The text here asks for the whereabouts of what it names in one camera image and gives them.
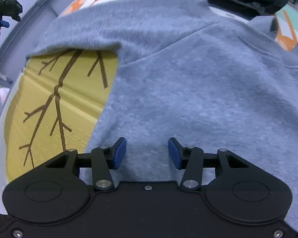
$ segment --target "screw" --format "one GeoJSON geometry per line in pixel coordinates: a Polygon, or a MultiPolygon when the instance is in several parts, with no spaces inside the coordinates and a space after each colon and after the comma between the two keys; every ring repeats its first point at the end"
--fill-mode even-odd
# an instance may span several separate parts
{"type": "Polygon", "coordinates": [[[108,180],[99,180],[96,182],[96,186],[99,188],[108,188],[111,185],[111,181],[108,180]]]}
{"type": "Polygon", "coordinates": [[[274,238],[281,238],[284,235],[282,230],[277,230],[274,232],[274,238]]]}
{"type": "Polygon", "coordinates": [[[186,180],[183,182],[183,185],[187,188],[195,188],[199,185],[199,183],[195,180],[186,180]]]}
{"type": "Polygon", "coordinates": [[[12,234],[15,238],[22,238],[22,236],[23,236],[23,233],[20,230],[17,230],[17,229],[13,230],[12,234]]]}

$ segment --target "metal pin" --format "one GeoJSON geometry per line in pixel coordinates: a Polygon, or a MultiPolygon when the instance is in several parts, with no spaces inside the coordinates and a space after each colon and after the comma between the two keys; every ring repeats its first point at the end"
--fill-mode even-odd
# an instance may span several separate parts
{"type": "Polygon", "coordinates": [[[284,235],[282,230],[277,230],[274,232],[274,238],[281,238],[284,235]]]}
{"type": "Polygon", "coordinates": [[[183,185],[186,188],[195,188],[199,185],[199,183],[195,180],[186,180],[183,182],[183,185]]]}
{"type": "Polygon", "coordinates": [[[107,146],[101,146],[100,148],[103,150],[104,155],[107,155],[110,152],[110,148],[107,146]]]}
{"type": "Polygon", "coordinates": [[[20,230],[13,230],[12,234],[15,238],[22,238],[23,237],[23,233],[20,230]]]}
{"type": "Polygon", "coordinates": [[[111,181],[108,180],[99,180],[96,182],[96,186],[99,188],[108,188],[111,185],[111,181]]]}

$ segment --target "tree branch graphic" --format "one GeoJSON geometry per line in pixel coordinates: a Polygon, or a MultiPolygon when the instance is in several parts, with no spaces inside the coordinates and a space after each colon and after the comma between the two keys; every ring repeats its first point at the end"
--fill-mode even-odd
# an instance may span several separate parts
{"type": "Polygon", "coordinates": [[[96,61],[94,62],[93,66],[91,67],[91,69],[89,70],[87,76],[90,77],[93,70],[95,69],[96,65],[98,64],[99,62],[99,65],[100,65],[100,72],[102,74],[102,80],[103,80],[103,85],[104,85],[104,88],[107,88],[108,87],[108,83],[107,83],[107,77],[106,77],[106,71],[105,71],[105,65],[104,65],[104,61],[103,61],[103,57],[102,57],[102,53],[100,51],[96,51],[97,53],[97,59],[96,61]]]}
{"type": "MultiPolygon", "coordinates": [[[[41,72],[51,63],[52,66],[50,68],[50,71],[51,69],[54,67],[54,65],[56,64],[56,62],[58,61],[58,59],[62,56],[62,55],[65,55],[67,53],[69,53],[70,51],[73,51],[73,50],[69,50],[69,51],[66,51],[66,52],[63,52],[61,54],[59,54],[58,56],[56,56],[54,59],[52,59],[50,62],[42,62],[42,64],[44,65],[38,75],[41,74],[41,72]]],[[[34,162],[33,162],[33,156],[32,156],[32,151],[31,151],[31,148],[32,148],[32,144],[33,144],[33,141],[35,139],[35,136],[37,134],[37,131],[40,127],[40,124],[43,120],[43,117],[46,113],[46,111],[48,110],[48,107],[50,106],[53,98],[55,98],[55,106],[56,106],[56,113],[57,113],[57,117],[56,117],[56,120],[54,122],[54,125],[51,129],[51,132],[50,132],[50,136],[53,135],[53,132],[54,132],[54,129],[58,123],[59,125],[59,129],[60,129],[60,135],[61,135],[61,142],[62,142],[62,147],[63,147],[63,150],[66,150],[66,147],[65,147],[65,136],[64,136],[64,129],[68,130],[69,132],[72,132],[72,130],[66,126],[63,121],[62,121],[62,115],[61,115],[61,109],[60,109],[60,100],[61,100],[61,97],[60,97],[60,94],[59,94],[59,88],[63,87],[63,81],[64,79],[66,78],[67,74],[69,73],[70,69],[72,68],[72,66],[74,65],[74,63],[77,61],[77,59],[80,57],[80,55],[82,54],[82,50],[76,50],[76,52],[74,53],[74,55],[72,56],[72,58],[70,59],[70,61],[68,62],[68,64],[65,66],[61,76],[59,77],[59,80],[58,80],[58,85],[56,85],[54,87],[54,92],[53,94],[51,94],[49,97],[48,97],[48,100],[46,101],[46,103],[44,105],[41,105],[39,106],[38,108],[36,108],[35,110],[33,110],[31,113],[28,113],[28,112],[24,112],[24,114],[26,115],[26,118],[23,120],[23,123],[25,123],[29,118],[31,118],[32,116],[34,116],[35,114],[41,112],[40,114],[40,117],[37,121],[37,124],[35,126],[35,129],[34,129],[34,132],[32,134],[32,137],[31,137],[31,140],[30,140],[30,143],[29,144],[26,144],[26,145],[23,145],[23,146],[20,146],[19,147],[19,150],[21,149],[24,149],[24,148],[28,148],[28,151],[27,151],[27,154],[25,156],[25,160],[24,160],[24,164],[23,166],[25,166],[26,162],[27,162],[27,159],[28,159],[28,156],[30,155],[30,158],[31,158],[31,162],[32,162],[32,167],[34,168],[34,162]]]]}
{"type": "Polygon", "coordinates": [[[57,55],[56,57],[54,57],[54,58],[53,58],[52,60],[50,60],[49,62],[42,62],[42,64],[43,64],[44,66],[40,69],[40,71],[39,71],[39,75],[41,75],[42,71],[43,71],[47,66],[49,66],[51,63],[53,63],[52,66],[51,66],[51,68],[50,68],[50,70],[49,70],[49,71],[51,71],[51,70],[53,69],[54,65],[57,63],[58,59],[59,59],[61,56],[66,55],[66,54],[68,54],[68,53],[70,53],[70,52],[72,52],[72,51],[73,51],[73,49],[67,50],[67,51],[65,51],[65,52],[63,52],[63,53],[57,55]]]}

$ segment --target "orange graphic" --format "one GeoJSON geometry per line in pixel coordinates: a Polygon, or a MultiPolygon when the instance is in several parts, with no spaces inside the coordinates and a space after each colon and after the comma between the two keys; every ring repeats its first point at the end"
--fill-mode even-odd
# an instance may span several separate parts
{"type": "Polygon", "coordinates": [[[291,36],[292,38],[289,38],[289,37],[286,37],[286,36],[283,36],[282,35],[282,32],[281,32],[281,27],[278,23],[278,20],[277,20],[277,24],[278,24],[278,32],[277,32],[277,43],[282,47],[284,48],[285,50],[287,51],[291,51],[298,43],[298,40],[297,40],[297,36],[296,36],[296,33],[295,33],[295,30],[292,26],[292,23],[291,23],[291,20],[287,14],[287,12],[285,10],[283,10],[283,13],[286,17],[286,21],[288,23],[288,26],[289,26],[289,29],[290,29],[290,32],[291,32],[291,36]]]}
{"type": "Polygon", "coordinates": [[[86,1],[87,0],[75,0],[63,13],[63,16],[70,14],[71,12],[78,11],[86,1]]]}

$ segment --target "gray sweatshirt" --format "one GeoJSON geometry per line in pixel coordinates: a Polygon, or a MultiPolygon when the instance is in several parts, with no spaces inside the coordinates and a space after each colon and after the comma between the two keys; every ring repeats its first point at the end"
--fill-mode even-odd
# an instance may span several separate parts
{"type": "MultiPolygon", "coordinates": [[[[282,49],[273,17],[249,24],[215,15],[207,0],[119,0],[52,22],[31,55],[68,48],[117,53],[107,104],[86,148],[127,139],[119,180],[180,180],[170,137],[227,148],[284,181],[298,231],[298,46],[282,49]]],[[[81,176],[91,182],[91,173],[81,176]]],[[[212,179],[205,171],[203,183],[212,179]]]]}

